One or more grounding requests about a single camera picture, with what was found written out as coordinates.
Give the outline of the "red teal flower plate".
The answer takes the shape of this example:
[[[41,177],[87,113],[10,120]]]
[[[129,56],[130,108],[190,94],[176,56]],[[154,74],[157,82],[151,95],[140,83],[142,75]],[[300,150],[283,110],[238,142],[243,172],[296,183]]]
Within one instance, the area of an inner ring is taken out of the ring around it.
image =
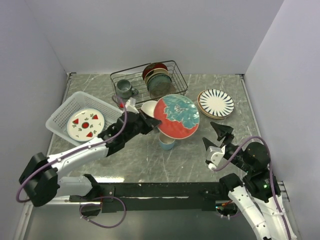
[[[200,125],[200,114],[192,100],[180,94],[160,98],[153,111],[154,118],[161,121],[157,127],[165,136],[183,140],[192,136]]]

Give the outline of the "watermelon pattern plate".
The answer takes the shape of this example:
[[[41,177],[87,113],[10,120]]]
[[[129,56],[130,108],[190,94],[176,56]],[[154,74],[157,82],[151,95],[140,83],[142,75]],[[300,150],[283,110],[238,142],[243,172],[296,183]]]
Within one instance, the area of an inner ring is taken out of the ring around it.
[[[68,120],[66,131],[68,136],[78,142],[88,142],[101,133],[105,126],[102,113],[93,108],[85,108],[75,112]]]

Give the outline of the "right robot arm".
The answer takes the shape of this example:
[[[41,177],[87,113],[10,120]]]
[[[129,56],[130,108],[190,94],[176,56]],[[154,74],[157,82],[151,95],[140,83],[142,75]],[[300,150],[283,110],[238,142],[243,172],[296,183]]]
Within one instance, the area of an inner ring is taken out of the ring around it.
[[[213,172],[222,171],[222,159],[246,173],[243,178],[230,173],[219,179],[219,195],[230,199],[237,207],[258,240],[296,240],[291,227],[282,192],[273,173],[270,151],[260,136],[251,136],[240,145],[234,139],[231,126],[211,122],[220,146],[203,138],[206,149],[205,163]]]

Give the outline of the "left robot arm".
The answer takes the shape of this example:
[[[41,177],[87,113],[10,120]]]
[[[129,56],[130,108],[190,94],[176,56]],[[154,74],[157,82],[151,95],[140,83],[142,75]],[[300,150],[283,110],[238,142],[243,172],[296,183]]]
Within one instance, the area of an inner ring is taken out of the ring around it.
[[[90,174],[68,177],[68,173],[91,161],[113,155],[136,135],[146,135],[161,123],[142,111],[126,111],[97,137],[82,145],[49,156],[37,153],[21,174],[18,191],[25,191],[35,207],[64,196],[79,196],[94,201],[102,194],[95,178]]]

